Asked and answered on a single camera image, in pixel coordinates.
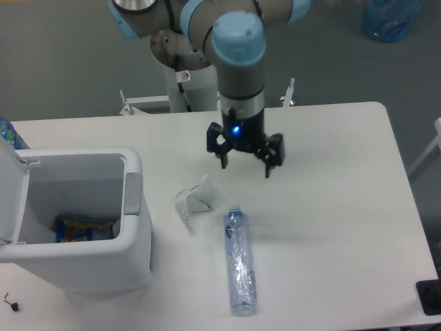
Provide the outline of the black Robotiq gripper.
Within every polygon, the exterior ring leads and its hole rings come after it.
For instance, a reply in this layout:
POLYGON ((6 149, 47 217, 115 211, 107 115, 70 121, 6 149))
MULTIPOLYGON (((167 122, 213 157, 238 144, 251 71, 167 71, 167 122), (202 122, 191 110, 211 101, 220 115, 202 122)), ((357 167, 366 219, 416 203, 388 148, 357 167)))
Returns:
POLYGON ((228 164, 231 150, 254 154, 265 164, 265 177, 283 164, 284 136, 281 133, 265 136, 264 108, 252 117, 239 119, 237 111, 222 112, 223 127, 211 122, 206 132, 206 146, 209 153, 214 153, 221 162, 221 168, 228 164))

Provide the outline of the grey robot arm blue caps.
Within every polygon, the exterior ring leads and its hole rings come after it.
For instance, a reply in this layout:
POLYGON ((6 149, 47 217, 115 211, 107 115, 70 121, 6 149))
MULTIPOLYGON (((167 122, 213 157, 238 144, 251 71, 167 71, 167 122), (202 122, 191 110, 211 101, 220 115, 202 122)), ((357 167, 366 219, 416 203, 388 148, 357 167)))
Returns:
POLYGON ((183 34, 216 68, 223 122, 207 129, 207 151, 223 168, 231 150, 253 154, 265 174, 285 159, 283 135, 265 134, 264 56, 267 28, 307 14, 310 1, 108 1, 125 38, 165 29, 183 34))

